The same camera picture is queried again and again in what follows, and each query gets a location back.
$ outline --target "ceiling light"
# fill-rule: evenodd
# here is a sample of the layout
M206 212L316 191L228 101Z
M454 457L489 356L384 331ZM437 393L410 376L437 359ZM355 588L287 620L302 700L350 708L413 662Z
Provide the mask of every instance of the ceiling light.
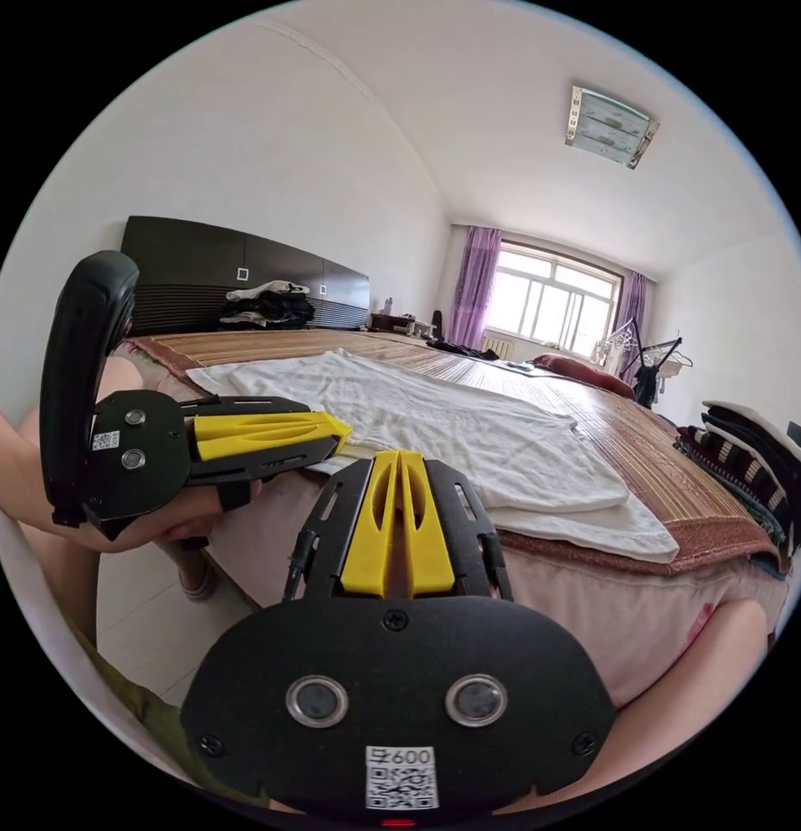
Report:
M633 106L574 87L565 144L634 170L659 126Z

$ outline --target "red pillow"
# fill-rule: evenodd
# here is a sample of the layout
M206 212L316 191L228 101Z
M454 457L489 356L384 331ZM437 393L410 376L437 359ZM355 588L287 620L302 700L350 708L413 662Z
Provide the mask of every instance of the red pillow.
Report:
M636 399L634 390L622 378L617 378L616 375L611 375L595 366L583 364L576 358L546 352L533 360L533 366L540 366L542 369L550 370L565 378L572 378L574 381L589 383L591 386L616 392L618 396L630 398L632 401Z

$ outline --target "hand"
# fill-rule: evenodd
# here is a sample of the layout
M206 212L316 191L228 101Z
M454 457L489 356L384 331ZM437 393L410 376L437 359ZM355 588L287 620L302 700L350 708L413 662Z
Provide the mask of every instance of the hand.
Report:
M251 499L256 499L261 492L261 482L250 483ZM187 487L169 505L135 519L113 542L91 525L63 529L61 535L70 538L77 535L74 541L87 548L115 553L139 548L161 537L169 540L208 537L222 516L215 487Z

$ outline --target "qr code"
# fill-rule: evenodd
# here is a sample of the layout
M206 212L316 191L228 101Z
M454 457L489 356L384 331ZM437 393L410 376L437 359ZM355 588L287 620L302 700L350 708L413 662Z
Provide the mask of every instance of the qr code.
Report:
M92 450L114 450L120 446L120 431L112 430L109 433L98 433L91 441Z
M431 747L365 749L367 808L420 811L437 808L435 751Z

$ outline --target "white floor tile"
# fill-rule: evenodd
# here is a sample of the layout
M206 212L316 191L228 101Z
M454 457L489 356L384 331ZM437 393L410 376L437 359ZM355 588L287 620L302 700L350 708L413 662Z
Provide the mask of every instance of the white floor tile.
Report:
M208 601L188 600L175 582L98 636L98 649L129 680L163 695L250 610L224 581Z
M98 636L177 580L175 564L155 544L102 558L97 588Z
M191 673L186 674L177 684L173 684L161 698L167 703L175 707L180 707L184 703L186 693L190 691L192 680L195 678L195 673L198 667L192 670Z

